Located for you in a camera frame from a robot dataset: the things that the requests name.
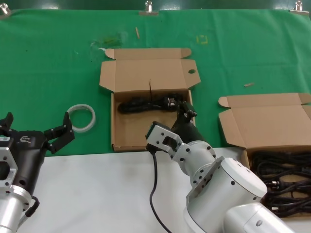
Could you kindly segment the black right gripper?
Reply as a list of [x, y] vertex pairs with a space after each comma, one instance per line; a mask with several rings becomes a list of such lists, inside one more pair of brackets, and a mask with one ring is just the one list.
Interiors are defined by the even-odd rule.
[[207, 142], [198, 128], [193, 123], [193, 118], [197, 116], [197, 112], [189, 102], [181, 103], [181, 113], [177, 114], [177, 119], [173, 124], [171, 131], [180, 136], [184, 143], [192, 141]]

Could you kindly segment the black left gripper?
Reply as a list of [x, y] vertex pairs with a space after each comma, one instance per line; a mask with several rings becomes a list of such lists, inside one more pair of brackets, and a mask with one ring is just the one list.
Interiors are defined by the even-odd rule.
[[30, 195], [34, 193], [45, 154], [57, 153], [64, 146], [75, 139], [69, 113], [65, 112], [63, 124], [56, 128], [40, 131], [15, 131], [11, 129], [14, 117], [8, 112], [0, 120], [0, 132], [12, 133], [16, 142], [14, 160], [18, 167], [13, 185], [25, 189]]

